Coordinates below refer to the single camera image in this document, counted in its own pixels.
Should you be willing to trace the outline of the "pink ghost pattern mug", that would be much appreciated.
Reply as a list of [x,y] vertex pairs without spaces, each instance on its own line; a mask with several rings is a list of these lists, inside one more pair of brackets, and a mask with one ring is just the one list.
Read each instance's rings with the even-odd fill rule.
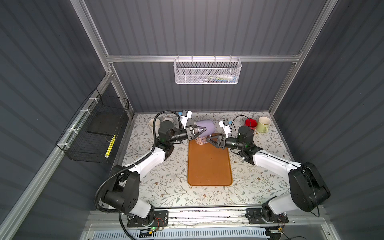
[[207,136],[205,136],[205,137],[200,137],[200,138],[196,138],[195,141],[196,141],[196,143],[197,143],[198,145],[200,145],[200,146],[205,145],[205,144],[208,143],[208,141],[207,141]]

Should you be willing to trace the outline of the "purple mug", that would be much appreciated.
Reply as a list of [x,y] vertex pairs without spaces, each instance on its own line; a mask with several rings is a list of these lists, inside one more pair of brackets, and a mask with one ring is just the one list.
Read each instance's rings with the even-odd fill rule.
[[212,120],[202,120],[198,122],[194,122],[194,124],[198,127],[199,133],[199,138],[207,137],[212,135],[216,128],[215,124]]

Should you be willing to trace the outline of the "white mug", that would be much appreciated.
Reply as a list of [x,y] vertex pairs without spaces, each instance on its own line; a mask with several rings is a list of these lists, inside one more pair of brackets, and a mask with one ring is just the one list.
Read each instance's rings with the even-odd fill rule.
[[160,129],[161,120],[160,119],[151,119],[149,121],[149,127],[152,132],[158,133],[158,130]]

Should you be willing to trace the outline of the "red mug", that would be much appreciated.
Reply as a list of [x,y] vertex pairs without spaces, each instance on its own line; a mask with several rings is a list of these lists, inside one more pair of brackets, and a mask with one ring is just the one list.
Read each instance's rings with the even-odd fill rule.
[[247,119],[245,120],[245,126],[250,127],[251,130],[254,131],[254,130],[257,128],[257,126],[258,126],[258,122],[257,122],[255,119],[249,119],[249,118],[247,118]]

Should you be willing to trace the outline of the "light green mug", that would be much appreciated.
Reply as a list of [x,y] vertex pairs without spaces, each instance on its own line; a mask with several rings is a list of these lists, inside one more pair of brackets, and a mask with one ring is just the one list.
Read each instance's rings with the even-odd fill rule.
[[257,131],[262,134],[267,133],[269,131],[271,122],[272,122],[271,119],[269,119],[268,117],[265,117],[265,116],[259,117]]

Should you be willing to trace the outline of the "blue textured mug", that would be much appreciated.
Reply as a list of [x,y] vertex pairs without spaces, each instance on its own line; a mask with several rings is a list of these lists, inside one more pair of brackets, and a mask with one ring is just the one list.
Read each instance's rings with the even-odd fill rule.
[[164,119],[162,120],[162,123],[164,123],[164,122],[170,122],[170,123],[174,124],[174,119],[173,119],[173,118],[169,118],[169,117],[167,117],[167,118],[164,118]]

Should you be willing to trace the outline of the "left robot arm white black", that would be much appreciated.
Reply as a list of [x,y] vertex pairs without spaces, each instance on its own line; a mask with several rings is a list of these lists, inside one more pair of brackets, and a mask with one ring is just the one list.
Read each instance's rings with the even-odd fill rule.
[[162,121],[153,149],[130,165],[116,165],[115,172],[98,188],[94,198],[96,209],[133,216],[145,224],[152,222],[154,206],[139,198],[141,178],[170,157],[175,143],[199,138],[206,130],[206,127],[195,125],[180,130],[171,121]]

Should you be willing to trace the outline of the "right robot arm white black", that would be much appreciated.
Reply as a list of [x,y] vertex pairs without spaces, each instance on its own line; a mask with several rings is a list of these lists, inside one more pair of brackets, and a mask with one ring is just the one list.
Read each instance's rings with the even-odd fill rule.
[[291,162],[268,153],[254,143],[253,132],[247,126],[241,126],[235,138],[214,134],[206,140],[218,149],[236,150],[245,162],[267,169],[289,182],[288,194],[273,197],[262,205],[261,216],[267,223],[272,223],[289,211],[309,213],[331,196],[314,164]]

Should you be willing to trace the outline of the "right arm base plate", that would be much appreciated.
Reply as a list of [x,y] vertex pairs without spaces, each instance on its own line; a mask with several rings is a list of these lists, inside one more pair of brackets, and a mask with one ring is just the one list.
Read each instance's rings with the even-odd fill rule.
[[245,217],[249,224],[287,224],[289,222],[287,214],[274,214],[267,208],[247,208]]

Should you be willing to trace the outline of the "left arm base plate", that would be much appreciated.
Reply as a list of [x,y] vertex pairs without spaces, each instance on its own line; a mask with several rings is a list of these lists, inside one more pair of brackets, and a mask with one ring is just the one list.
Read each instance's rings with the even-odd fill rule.
[[154,210],[142,219],[140,217],[128,217],[128,228],[139,227],[166,227],[168,225],[169,211]]

